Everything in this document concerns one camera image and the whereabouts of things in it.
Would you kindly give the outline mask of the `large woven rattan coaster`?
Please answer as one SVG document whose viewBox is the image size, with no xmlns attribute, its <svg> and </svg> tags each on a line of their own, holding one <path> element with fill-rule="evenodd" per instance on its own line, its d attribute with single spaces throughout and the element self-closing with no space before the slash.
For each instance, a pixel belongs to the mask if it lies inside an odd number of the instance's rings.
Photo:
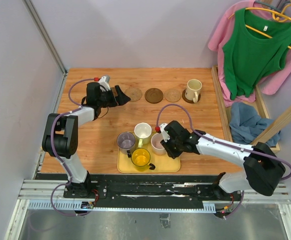
<svg viewBox="0 0 291 240">
<path fill-rule="evenodd" d="M 124 94 L 127 95 L 132 102 L 140 100 L 143 95 L 142 91 L 137 87 L 128 88 Z"/>
</svg>

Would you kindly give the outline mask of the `pink white mug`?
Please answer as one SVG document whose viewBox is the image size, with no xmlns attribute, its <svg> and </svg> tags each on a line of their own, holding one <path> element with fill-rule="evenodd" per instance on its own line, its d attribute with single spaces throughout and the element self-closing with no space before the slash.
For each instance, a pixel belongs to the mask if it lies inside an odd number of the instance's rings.
<svg viewBox="0 0 291 240">
<path fill-rule="evenodd" d="M 165 148 L 162 146 L 161 141 L 163 140 L 161 133 L 155 133 L 151 138 L 151 147 L 154 154 L 162 156 L 166 154 Z"/>
</svg>

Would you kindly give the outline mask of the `brown wooden coaster top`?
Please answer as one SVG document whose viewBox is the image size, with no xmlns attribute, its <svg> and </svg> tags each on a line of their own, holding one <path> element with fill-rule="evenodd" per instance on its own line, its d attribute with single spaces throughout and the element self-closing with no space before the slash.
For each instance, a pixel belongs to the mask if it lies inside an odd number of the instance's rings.
<svg viewBox="0 0 291 240">
<path fill-rule="evenodd" d="M 145 92 L 145 100 L 151 104 L 157 104 L 163 100 L 164 94 L 158 88 L 149 88 Z"/>
</svg>

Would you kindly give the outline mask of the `brown wooden coaster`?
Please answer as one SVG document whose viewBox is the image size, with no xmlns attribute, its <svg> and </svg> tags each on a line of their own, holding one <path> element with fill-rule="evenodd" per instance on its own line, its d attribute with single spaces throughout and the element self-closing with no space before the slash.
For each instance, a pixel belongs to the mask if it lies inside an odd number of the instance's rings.
<svg viewBox="0 0 291 240">
<path fill-rule="evenodd" d="M 200 99 L 201 99 L 201 93 L 198 95 L 198 101 L 197 102 L 194 102 L 193 100 L 189 100 L 189 99 L 186 98 L 186 90 L 187 89 L 184 89 L 183 92 L 182 92 L 182 99 L 185 102 L 187 102 L 189 104 L 196 104 L 196 103 L 198 103 L 200 101 Z"/>
<path fill-rule="evenodd" d="M 164 94 L 158 88 L 149 88 L 145 92 L 145 100 L 151 104 L 157 104 L 163 100 Z"/>
<path fill-rule="evenodd" d="M 111 91 L 112 91 L 114 97 L 118 96 L 117 91 L 114 87 L 111 88 Z"/>
</svg>

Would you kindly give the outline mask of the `white green-handled mug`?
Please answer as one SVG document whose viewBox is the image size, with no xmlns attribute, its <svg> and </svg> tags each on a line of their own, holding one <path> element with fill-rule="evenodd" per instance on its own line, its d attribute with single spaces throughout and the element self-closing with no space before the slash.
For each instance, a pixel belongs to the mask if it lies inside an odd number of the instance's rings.
<svg viewBox="0 0 291 240">
<path fill-rule="evenodd" d="M 138 123 L 134 128 L 134 134 L 137 138 L 138 148 L 147 145 L 151 140 L 152 127 L 145 122 Z"/>
</svg>

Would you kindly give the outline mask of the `purple grey mug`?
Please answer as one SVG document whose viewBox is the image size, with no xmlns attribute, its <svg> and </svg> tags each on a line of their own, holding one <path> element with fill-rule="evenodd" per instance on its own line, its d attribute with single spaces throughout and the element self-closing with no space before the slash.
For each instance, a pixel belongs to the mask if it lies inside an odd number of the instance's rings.
<svg viewBox="0 0 291 240">
<path fill-rule="evenodd" d="M 119 151 L 127 155 L 128 158 L 132 157 L 132 153 L 136 149 L 136 137 L 131 132 L 122 132 L 116 139 Z"/>
</svg>

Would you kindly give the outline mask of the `small woven rattan coaster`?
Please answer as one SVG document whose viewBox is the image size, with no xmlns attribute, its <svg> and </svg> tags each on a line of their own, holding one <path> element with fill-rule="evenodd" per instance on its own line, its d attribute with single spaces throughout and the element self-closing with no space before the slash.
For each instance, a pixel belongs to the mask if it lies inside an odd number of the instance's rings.
<svg viewBox="0 0 291 240">
<path fill-rule="evenodd" d="M 170 88 L 164 92 L 164 97 L 168 102 L 175 103 L 181 99 L 181 93 L 175 88 Z"/>
</svg>

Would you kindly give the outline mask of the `cream beige mug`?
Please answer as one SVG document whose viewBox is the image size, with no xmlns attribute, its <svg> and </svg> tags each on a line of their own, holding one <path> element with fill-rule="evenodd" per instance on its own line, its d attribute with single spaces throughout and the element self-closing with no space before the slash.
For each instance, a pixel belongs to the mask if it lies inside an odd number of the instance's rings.
<svg viewBox="0 0 291 240">
<path fill-rule="evenodd" d="M 190 79 L 186 85 L 185 98 L 193 103 L 197 103 L 202 86 L 202 83 L 198 79 Z"/>
</svg>

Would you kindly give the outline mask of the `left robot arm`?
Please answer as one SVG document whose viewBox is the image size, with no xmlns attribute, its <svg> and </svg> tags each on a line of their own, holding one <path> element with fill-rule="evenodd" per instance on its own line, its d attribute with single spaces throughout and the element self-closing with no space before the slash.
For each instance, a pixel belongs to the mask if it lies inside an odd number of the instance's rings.
<svg viewBox="0 0 291 240">
<path fill-rule="evenodd" d="M 87 198 L 93 193 L 90 174 L 77 154 L 79 127 L 98 119 L 102 108 L 123 106 L 129 101 L 131 98 L 118 85 L 110 88 L 105 83 L 90 82 L 78 108 L 48 115 L 42 149 L 60 162 L 68 178 L 65 188 L 72 196 Z"/>
</svg>

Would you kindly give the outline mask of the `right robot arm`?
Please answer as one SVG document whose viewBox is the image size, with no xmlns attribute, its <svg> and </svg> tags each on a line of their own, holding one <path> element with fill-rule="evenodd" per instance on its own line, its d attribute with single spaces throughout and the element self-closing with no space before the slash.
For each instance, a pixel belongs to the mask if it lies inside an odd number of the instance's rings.
<svg viewBox="0 0 291 240">
<path fill-rule="evenodd" d="M 254 190 L 272 196 L 286 168 L 265 143 L 242 145 L 216 138 L 204 131 L 189 132 L 176 120 L 156 127 L 160 142 L 172 159 L 182 153 L 213 156 L 242 168 L 241 172 L 220 173 L 212 187 L 212 195 L 224 200 L 235 191 Z"/>
</svg>

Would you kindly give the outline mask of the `blue crumpled cloth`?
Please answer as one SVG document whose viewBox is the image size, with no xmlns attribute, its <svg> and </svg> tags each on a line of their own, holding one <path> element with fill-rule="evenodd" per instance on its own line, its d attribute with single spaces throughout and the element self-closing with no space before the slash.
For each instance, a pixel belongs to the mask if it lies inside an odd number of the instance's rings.
<svg viewBox="0 0 291 240">
<path fill-rule="evenodd" d="M 238 144 L 251 144 L 274 120 L 261 117 L 256 109 L 243 102 L 235 102 L 230 109 L 230 132 Z"/>
</svg>

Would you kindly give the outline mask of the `green tank top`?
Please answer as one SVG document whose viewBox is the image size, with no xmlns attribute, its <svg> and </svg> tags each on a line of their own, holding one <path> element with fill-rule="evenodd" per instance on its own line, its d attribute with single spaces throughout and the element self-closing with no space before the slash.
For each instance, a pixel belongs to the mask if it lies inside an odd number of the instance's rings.
<svg viewBox="0 0 291 240">
<path fill-rule="evenodd" d="M 259 81 L 286 66 L 291 46 L 291 21 L 277 22 L 241 8 L 223 46 L 224 78 L 230 99 L 249 97 Z"/>
</svg>

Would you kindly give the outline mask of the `pink t-shirt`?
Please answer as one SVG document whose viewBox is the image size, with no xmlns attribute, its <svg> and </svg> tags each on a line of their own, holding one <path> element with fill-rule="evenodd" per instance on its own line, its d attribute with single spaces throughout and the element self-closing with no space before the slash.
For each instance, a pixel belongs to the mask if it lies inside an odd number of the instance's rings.
<svg viewBox="0 0 291 240">
<path fill-rule="evenodd" d="M 238 96 L 234 100 L 230 99 L 230 91 L 226 86 L 225 74 L 224 74 L 224 51 L 223 46 L 229 41 L 235 24 L 235 19 L 231 17 L 235 11 L 242 8 L 256 7 L 260 8 L 261 5 L 256 3 L 254 0 L 242 0 L 233 4 L 228 8 L 223 16 L 220 18 L 216 28 L 208 42 L 208 48 L 211 51 L 217 52 L 217 66 L 218 66 L 218 78 L 221 86 L 221 92 L 226 107 L 230 107 L 235 102 L 249 102 L 253 103 L 256 100 L 256 95 L 253 92 L 249 97 Z M 261 88 L 261 92 L 265 95 L 275 94 L 284 81 L 288 78 L 291 73 L 291 50 L 288 51 L 286 57 L 286 64 L 284 69 L 277 71 L 269 76 L 263 77 L 260 82 L 264 83 Z"/>
</svg>

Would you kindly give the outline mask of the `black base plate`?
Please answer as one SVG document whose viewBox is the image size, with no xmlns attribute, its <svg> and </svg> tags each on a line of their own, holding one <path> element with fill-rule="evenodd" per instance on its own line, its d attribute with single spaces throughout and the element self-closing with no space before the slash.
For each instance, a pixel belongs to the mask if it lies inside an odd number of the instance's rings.
<svg viewBox="0 0 291 240">
<path fill-rule="evenodd" d="M 39 173 L 32 189 L 41 195 L 53 194 L 57 203 L 99 195 L 96 206 L 100 209 L 177 212 L 219 212 L 256 193 L 251 189 L 226 193 L 217 188 L 216 179 L 215 175 L 92 174 L 93 193 L 80 198 L 68 192 L 64 174 Z"/>
</svg>

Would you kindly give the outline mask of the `aluminium rail frame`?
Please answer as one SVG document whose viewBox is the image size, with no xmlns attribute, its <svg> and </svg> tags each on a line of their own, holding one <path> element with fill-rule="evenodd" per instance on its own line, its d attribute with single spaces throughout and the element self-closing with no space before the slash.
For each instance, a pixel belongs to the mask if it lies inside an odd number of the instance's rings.
<svg viewBox="0 0 291 240">
<path fill-rule="evenodd" d="M 213 176 L 95 175 L 96 193 L 65 189 L 61 174 L 25 180 L 7 240 L 291 240 L 291 200 L 280 183 L 217 199 Z"/>
</svg>

